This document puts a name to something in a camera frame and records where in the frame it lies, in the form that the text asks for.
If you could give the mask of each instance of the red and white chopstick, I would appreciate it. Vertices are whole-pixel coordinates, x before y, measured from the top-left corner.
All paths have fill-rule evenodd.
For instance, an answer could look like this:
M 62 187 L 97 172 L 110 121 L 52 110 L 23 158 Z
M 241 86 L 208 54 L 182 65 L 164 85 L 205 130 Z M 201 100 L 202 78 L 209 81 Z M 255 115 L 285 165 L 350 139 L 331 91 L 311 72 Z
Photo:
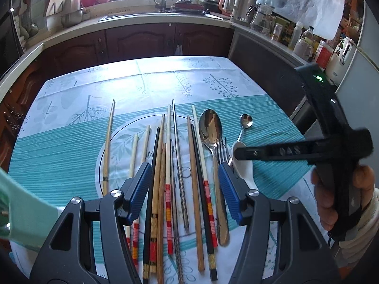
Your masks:
M 167 132 L 166 132 L 166 180 L 165 180 L 165 201 L 166 201 L 166 228 L 167 228 L 167 252 L 168 255 L 174 255 L 174 248 L 172 246 L 172 222 L 171 222 L 171 106 L 167 107 Z
M 201 169 L 203 171 L 205 196 L 206 196 L 207 205 L 208 205 L 209 222 L 211 223 L 212 243 L 213 243 L 213 247 L 215 248 L 218 246 L 216 227 L 215 227 L 215 218 L 213 216 L 211 192 L 209 191 L 209 183 L 208 183 L 207 167 L 205 166 L 203 143 L 201 142 L 201 138 L 200 138 L 199 122 L 198 122 L 198 117 L 196 115 L 196 109 L 194 105 L 192 105 L 192 113 L 193 113 L 194 126 L 195 126 L 195 132 L 196 132 L 196 140 L 198 141 L 198 147 L 199 147 Z
M 147 153 L 147 145 L 149 143 L 149 135 L 150 135 L 150 125 L 147 125 L 145 131 L 145 139 L 143 143 L 143 150 L 141 155 L 141 164 L 146 161 L 146 153 Z M 140 218 L 133 222 L 133 242 L 132 242 L 132 251 L 131 258 L 133 259 L 134 266 L 138 271 L 138 244 L 140 241 Z
M 135 134 L 133 137 L 133 147 L 131 148 L 129 178 L 134 176 L 134 164 L 136 162 L 137 143 L 138 143 L 138 135 Z M 128 244 L 128 247 L 131 251 L 132 249 L 130 247 L 130 226 L 124 226 L 124 229 L 125 229 L 125 235 L 126 235 L 126 243 Z

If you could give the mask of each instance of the finger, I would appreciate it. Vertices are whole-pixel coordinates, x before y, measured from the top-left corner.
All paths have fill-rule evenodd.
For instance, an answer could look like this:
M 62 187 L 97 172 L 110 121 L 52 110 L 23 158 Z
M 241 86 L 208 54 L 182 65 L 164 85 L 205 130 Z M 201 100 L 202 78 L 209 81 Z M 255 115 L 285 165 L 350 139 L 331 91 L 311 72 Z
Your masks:
M 315 199 L 317 204 L 324 208 L 330 208 L 334 203 L 334 195 L 331 191 L 319 183 L 315 186 Z
M 313 185 L 317 185 L 320 182 L 320 176 L 318 175 L 316 169 L 313 169 L 312 175 L 311 175 L 311 183 Z
M 320 219 L 321 226 L 326 230 L 326 231 L 331 231 L 334 225 L 327 224 L 323 220 Z
M 361 189 L 362 207 L 364 208 L 373 197 L 375 187 L 374 170 L 367 165 L 358 166 L 353 174 L 353 185 Z
M 334 225 L 337 222 L 338 214 L 333 208 L 324 208 L 320 205 L 317 205 L 317 212 L 320 216 L 320 219 L 323 220 L 326 224 Z

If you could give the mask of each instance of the jar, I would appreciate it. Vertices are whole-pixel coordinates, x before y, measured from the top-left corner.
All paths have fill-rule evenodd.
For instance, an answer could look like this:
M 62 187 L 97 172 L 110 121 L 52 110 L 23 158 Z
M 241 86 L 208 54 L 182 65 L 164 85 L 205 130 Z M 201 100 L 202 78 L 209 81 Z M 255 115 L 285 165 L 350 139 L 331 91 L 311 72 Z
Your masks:
M 274 33 L 272 34 L 272 40 L 279 41 L 280 37 L 282 36 L 283 32 L 283 26 L 280 23 L 277 23 L 274 28 Z
M 333 48 L 322 40 L 320 41 L 320 44 L 317 47 L 315 56 L 313 57 L 313 61 L 316 62 L 318 66 L 320 66 L 320 68 L 324 71 L 329 63 L 332 53 Z

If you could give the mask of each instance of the bamboo chopstick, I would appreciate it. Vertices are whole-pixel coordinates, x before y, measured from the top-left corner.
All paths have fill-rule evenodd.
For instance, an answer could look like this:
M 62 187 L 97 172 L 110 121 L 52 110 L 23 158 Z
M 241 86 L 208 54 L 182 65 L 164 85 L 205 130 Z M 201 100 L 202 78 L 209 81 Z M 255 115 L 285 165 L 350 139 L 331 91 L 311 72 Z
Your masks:
M 170 150 L 170 138 L 171 138 L 171 106 L 167 107 L 167 132 L 166 132 L 166 182 L 164 185 L 165 199 L 166 199 L 166 232 L 167 232 L 167 253 L 168 255 L 174 254 L 174 248 L 172 246 L 172 225 L 171 225 L 171 190 L 170 190 L 170 175 L 171 175 L 171 150 Z
M 162 148 L 162 161 L 159 182 L 158 198 L 158 229 L 157 229 L 157 279 L 158 284 L 163 284 L 163 218 L 164 218 L 164 174 L 166 163 L 166 143 Z
M 213 282 L 213 281 L 217 281 L 215 249 L 213 247 L 213 242 L 212 242 L 212 232 L 211 232 L 211 227 L 210 227 L 211 225 L 209 222 L 207 198 L 205 197 L 203 175 L 201 172 L 201 164 L 200 164 L 200 156 L 199 156 L 198 144 L 196 142 L 195 129 L 193 125 L 191 125 L 191 132 L 192 132 L 192 139 L 194 141 L 196 168 L 197 168 L 199 188 L 200 188 L 201 205 L 203 209 L 203 221 L 204 221 L 205 241 L 207 244 L 209 271 L 210 271 L 211 281 Z
M 133 137 L 133 146 L 131 148 L 129 178 L 134 177 L 134 164 L 136 163 L 137 144 L 138 144 L 138 135 L 135 134 Z M 125 229 L 125 235 L 126 235 L 126 243 L 130 249 L 130 252 L 132 252 L 132 249 L 130 247 L 130 226 L 124 225 L 124 229 Z
M 176 161 L 178 165 L 178 176 L 179 176 L 181 212 L 183 214 L 184 228 L 185 230 L 188 231 L 190 229 L 190 225 L 188 223 L 186 193 L 184 189 L 183 170 L 181 167 L 180 144 L 179 144 L 178 125 L 176 121 L 176 110 L 175 110 L 174 100 L 172 100 L 172 113 L 174 115 L 174 134 L 175 134 L 175 147 L 176 147 Z
M 198 253 L 198 270 L 204 271 L 204 254 L 203 254 L 203 236 L 201 233 L 201 218 L 200 218 L 200 203 L 199 203 L 199 190 L 198 190 L 198 178 L 196 175 L 196 158 L 195 147 L 192 139 L 191 120 L 190 116 L 187 116 L 188 127 L 188 141 L 189 141 L 189 157 L 191 161 L 191 178 L 192 178 L 192 196 L 193 196 L 193 210 L 195 216 L 195 232 L 196 232 L 196 250 Z
M 160 128 L 157 128 L 155 136 L 154 153 L 152 161 L 153 178 L 150 183 L 149 192 L 147 194 L 146 216 L 145 216 L 145 235 L 143 240 L 143 268 L 142 268 L 142 284 L 149 284 L 150 273 L 150 232 L 151 232 L 151 206 L 153 205 L 153 187 L 155 176 L 155 163 L 158 154 L 158 141 L 159 141 Z
M 153 187 L 153 203 L 151 207 L 151 232 L 150 232 L 150 272 L 157 272 L 157 221 L 158 221 L 158 198 L 159 198 L 159 183 L 161 172 L 161 158 L 162 158 L 162 138 L 163 138 L 163 125 L 164 114 L 161 120 L 161 131 L 159 133 L 157 162 L 155 165 L 154 173 L 154 187 Z
M 196 132 L 196 139 L 197 139 L 199 154 L 200 154 L 201 170 L 203 173 L 205 197 L 207 198 L 207 203 L 208 203 L 208 214 L 209 214 L 209 221 L 211 224 L 212 242 L 213 242 L 213 247 L 216 248 L 218 245 L 218 242 L 217 242 L 217 235 L 216 235 L 215 217 L 213 215 L 213 207 L 212 207 L 213 205 L 212 205 L 212 199 L 211 199 L 211 192 L 209 190 L 209 182 L 208 182 L 208 175 L 207 175 L 207 167 L 205 165 L 203 144 L 200 138 L 198 116 L 196 115 L 196 109 L 194 105 L 192 105 L 192 113 L 193 113 L 193 120 L 195 124 L 194 127 L 195 127 L 195 132 Z
M 143 143 L 142 155 L 141 155 L 141 164 L 144 163 L 146 160 L 147 145 L 149 143 L 149 135 L 150 135 L 150 125 L 147 125 L 146 131 L 145 131 L 145 139 Z M 138 243 L 139 241 L 140 241 L 140 217 L 138 217 L 137 220 L 133 222 L 133 240 L 132 240 L 132 245 L 131 245 L 131 248 L 132 248 L 131 258 L 133 259 L 133 263 L 137 271 L 138 271 Z
M 109 114 L 107 135 L 105 137 L 105 148 L 104 148 L 104 164 L 103 164 L 103 196 L 108 193 L 108 170 L 109 170 L 109 144 L 111 142 L 111 132 L 112 132 L 112 121 L 114 107 L 116 105 L 116 100 L 113 99 L 111 106 L 111 113 Z
M 172 197 L 172 225 L 174 231 L 174 245 L 175 245 L 175 260 L 177 266 L 177 274 L 179 284 L 185 284 L 183 278 L 183 266 L 181 264 L 180 255 L 180 240 L 179 240 L 179 229 L 178 229 L 178 215 L 176 208 L 176 193 L 175 193 L 175 175 L 174 175 L 174 151 L 172 148 L 172 140 L 170 140 L 170 153 L 171 153 L 171 197 Z

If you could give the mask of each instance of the bottle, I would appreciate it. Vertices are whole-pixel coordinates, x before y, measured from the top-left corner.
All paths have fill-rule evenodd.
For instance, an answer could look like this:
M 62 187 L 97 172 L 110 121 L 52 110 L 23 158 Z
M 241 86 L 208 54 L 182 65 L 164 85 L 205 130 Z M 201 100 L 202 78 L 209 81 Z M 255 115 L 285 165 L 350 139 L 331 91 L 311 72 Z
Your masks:
M 303 28 L 303 24 L 300 21 L 298 21 L 296 23 L 296 27 L 293 29 L 291 40 L 289 41 L 289 44 L 288 44 L 288 48 L 290 48 L 291 50 L 295 48 L 298 40 L 300 39 L 302 28 Z
M 301 39 L 306 41 L 313 48 L 313 41 L 315 40 L 313 35 L 313 27 L 309 26 L 309 29 L 306 30 L 301 36 Z

